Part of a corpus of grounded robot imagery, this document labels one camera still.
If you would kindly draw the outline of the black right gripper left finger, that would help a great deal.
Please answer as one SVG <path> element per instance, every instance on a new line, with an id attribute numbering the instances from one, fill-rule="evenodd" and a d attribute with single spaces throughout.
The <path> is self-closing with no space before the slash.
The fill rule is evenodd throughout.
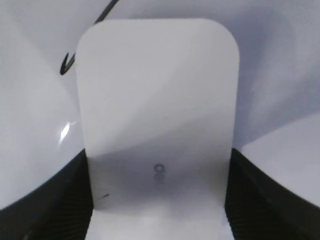
<path id="1" fill-rule="evenodd" d="M 0 211 L 2 240 L 84 240 L 93 212 L 87 156 Z"/>

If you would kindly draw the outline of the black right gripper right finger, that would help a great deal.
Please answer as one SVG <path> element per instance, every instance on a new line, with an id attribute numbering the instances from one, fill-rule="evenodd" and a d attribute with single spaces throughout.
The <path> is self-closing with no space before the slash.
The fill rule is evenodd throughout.
<path id="1" fill-rule="evenodd" d="M 232 149 L 224 204 L 236 240 L 318 240 L 320 208 Z"/>

